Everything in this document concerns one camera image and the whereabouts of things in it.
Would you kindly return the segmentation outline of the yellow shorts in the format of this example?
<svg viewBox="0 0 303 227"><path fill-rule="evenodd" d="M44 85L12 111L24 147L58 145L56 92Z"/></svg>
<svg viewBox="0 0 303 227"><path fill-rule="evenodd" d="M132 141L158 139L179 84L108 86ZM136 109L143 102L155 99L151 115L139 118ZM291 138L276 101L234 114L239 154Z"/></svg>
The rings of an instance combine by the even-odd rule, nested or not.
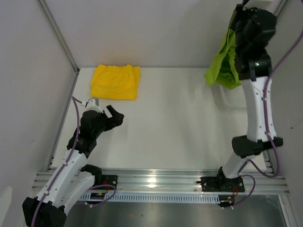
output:
<svg viewBox="0 0 303 227"><path fill-rule="evenodd" d="M135 100L138 96L140 67L98 65L90 83L90 96L105 100Z"/></svg>

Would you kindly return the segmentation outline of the green shorts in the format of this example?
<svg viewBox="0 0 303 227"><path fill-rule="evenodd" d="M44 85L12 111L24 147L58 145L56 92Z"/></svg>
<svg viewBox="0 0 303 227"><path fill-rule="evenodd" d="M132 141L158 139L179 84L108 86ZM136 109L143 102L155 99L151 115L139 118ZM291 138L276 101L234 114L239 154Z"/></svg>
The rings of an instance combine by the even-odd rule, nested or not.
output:
<svg viewBox="0 0 303 227"><path fill-rule="evenodd" d="M204 74L205 82L210 87L214 83L232 90L241 85L239 75L235 68L235 31L231 29L232 21L235 18L234 11L229 21L226 35L224 36L220 51L215 55L207 72Z"/></svg>

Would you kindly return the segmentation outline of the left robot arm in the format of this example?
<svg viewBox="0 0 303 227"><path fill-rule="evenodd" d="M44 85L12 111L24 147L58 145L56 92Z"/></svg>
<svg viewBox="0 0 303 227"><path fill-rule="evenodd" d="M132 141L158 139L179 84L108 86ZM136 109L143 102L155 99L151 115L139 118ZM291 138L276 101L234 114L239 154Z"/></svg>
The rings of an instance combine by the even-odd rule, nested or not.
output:
<svg viewBox="0 0 303 227"><path fill-rule="evenodd" d="M101 133L123 123L123 114L111 105L107 110L110 117L96 105L77 115L77 127L61 163L41 191L22 204L28 227L62 227L69 211L86 191L116 191L116 185L106 180L100 167L87 164Z"/></svg>

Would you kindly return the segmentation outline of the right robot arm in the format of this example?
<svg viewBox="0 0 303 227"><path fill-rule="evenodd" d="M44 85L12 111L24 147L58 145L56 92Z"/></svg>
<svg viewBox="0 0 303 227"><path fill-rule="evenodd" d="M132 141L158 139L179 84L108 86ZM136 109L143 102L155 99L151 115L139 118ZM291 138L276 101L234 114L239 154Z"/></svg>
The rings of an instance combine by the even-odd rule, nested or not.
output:
<svg viewBox="0 0 303 227"><path fill-rule="evenodd" d="M270 90L272 62L266 46L276 33L276 16L265 9L238 4L230 28L235 32L235 68L246 100L246 135L232 139L233 153L217 174L216 185L226 191L242 169L263 151L283 145L273 126Z"/></svg>

